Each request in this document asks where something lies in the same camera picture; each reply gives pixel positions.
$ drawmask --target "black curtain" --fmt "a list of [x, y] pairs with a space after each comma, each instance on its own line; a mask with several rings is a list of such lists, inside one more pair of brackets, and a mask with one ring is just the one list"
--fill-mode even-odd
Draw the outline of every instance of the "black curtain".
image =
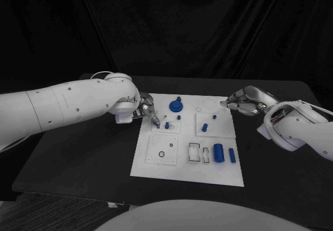
[[[110, 70], [299, 80], [333, 110], [333, 1], [5, 0], [1, 6], [0, 93]], [[0, 154], [1, 171], [11, 166], [0, 172], [0, 200], [14, 198], [9, 185], [35, 143], [37, 136]]]

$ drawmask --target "white platform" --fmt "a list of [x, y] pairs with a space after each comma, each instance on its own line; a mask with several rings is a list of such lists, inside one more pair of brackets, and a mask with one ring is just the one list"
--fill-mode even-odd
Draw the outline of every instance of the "white platform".
[[[142, 118], [129, 175], [243, 187], [231, 116], [229, 109], [219, 105], [226, 97], [152, 93], [151, 96], [161, 127], [157, 129], [151, 120], [146, 117]], [[168, 109], [168, 104], [177, 96], [181, 97], [184, 107], [178, 113], [174, 113]], [[165, 122], [170, 125], [174, 124], [171, 130], [164, 128]], [[200, 123], [207, 124], [207, 132], [200, 132], [203, 125]], [[155, 138], [155, 135], [158, 135], [158, 145], [149, 141], [149, 137]], [[170, 147], [170, 140], [174, 137], [177, 137], [177, 147], [174, 145]], [[197, 163], [188, 162], [188, 143], [200, 145], [200, 162]], [[216, 163], [213, 158], [216, 143], [223, 145], [224, 162], [221, 163]], [[203, 148], [208, 151], [208, 164], [203, 163]], [[229, 148], [233, 148], [236, 163], [230, 163]], [[175, 157], [175, 164], [170, 162], [172, 157]]]

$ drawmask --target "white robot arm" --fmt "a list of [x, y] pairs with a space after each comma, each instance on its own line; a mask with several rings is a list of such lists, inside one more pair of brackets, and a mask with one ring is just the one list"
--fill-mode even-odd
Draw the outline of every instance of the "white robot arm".
[[159, 124], [151, 96], [138, 92], [129, 76], [120, 73], [0, 95], [0, 152], [24, 137], [105, 112], [115, 115], [119, 124], [144, 116]]
[[263, 137], [291, 152], [306, 143], [317, 153], [333, 161], [333, 122], [327, 121], [311, 106], [328, 114], [330, 111], [301, 100], [279, 102], [253, 86], [233, 93], [220, 105], [249, 116], [263, 112], [263, 123], [257, 128]]

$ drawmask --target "gray floor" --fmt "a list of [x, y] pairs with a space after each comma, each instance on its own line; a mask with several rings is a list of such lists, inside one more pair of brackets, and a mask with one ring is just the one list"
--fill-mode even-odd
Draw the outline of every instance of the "gray floor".
[[0, 231], [92, 231], [128, 211], [128, 205], [22, 193], [0, 205]]

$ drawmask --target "black table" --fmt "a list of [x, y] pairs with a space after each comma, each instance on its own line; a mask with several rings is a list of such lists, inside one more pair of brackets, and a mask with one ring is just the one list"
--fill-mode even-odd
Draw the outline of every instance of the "black table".
[[[318, 104], [308, 86], [298, 81], [132, 76], [132, 82], [148, 93], [211, 96], [229, 96], [253, 85], [281, 101], [301, 99]], [[268, 141], [256, 132], [263, 115], [231, 115], [244, 187], [131, 177], [141, 120], [116, 124], [106, 113], [44, 133], [12, 190], [131, 205], [171, 199], [217, 201], [299, 225], [333, 228], [333, 162], [308, 146], [288, 152]]]

